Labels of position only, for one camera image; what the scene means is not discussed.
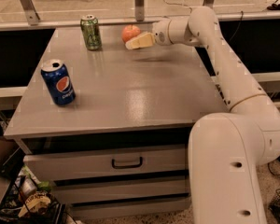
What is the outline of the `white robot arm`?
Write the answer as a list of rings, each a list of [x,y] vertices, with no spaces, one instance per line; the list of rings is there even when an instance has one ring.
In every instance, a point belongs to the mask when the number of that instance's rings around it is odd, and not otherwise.
[[[127,49],[184,44],[206,49],[225,113],[199,119],[189,135],[194,224],[267,224],[256,168],[280,156],[280,112],[221,33],[210,7],[154,23]]]

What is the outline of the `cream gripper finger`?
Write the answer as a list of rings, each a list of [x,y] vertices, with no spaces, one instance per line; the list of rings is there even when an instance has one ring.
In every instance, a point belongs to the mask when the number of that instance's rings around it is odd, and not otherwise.
[[[141,49],[152,47],[155,43],[154,36],[151,37],[134,37],[131,40],[127,41],[125,44],[126,49]]]
[[[151,37],[151,36],[153,36],[152,33],[150,33],[150,32],[143,32],[140,35],[138,35],[137,38],[140,38],[140,37]]]

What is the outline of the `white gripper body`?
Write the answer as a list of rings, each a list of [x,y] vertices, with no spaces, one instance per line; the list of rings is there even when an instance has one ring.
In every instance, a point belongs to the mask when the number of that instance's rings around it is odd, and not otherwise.
[[[172,44],[169,38],[170,20],[162,20],[152,24],[152,34],[159,45],[169,46]]]

